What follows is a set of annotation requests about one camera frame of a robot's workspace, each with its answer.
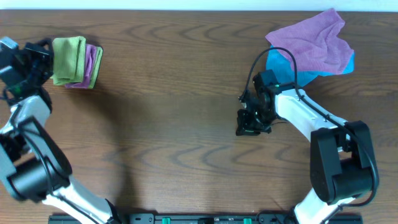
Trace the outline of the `light green microfiber cloth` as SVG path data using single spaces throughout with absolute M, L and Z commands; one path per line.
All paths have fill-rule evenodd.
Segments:
M 82 36 L 56 38 L 52 47 L 53 84 L 81 83 L 85 69 L 86 39 Z

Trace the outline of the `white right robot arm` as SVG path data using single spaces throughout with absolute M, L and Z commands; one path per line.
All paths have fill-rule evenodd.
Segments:
M 284 217 L 284 223 L 342 222 L 345 207 L 362 207 L 379 185 L 370 130 L 362 121 L 339 118 L 309 98 L 294 83 L 254 83 L 256 94 L 239 97 L 238 136 L 270 133 L 276 119 L 289 122 L 310 142 L 307 196 Z

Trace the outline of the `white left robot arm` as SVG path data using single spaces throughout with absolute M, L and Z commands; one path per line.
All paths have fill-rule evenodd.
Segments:
M 109 200 L 74 178 L 67 157 L 44 128 L 52 101 L 43 85 L 52 74 L 50 39 L 23 49 L 1 39 L 1 99 L 11 110 L 1 128 L 1 182 L 16 200 L 56 207 L 80 223 L 122 223 Z

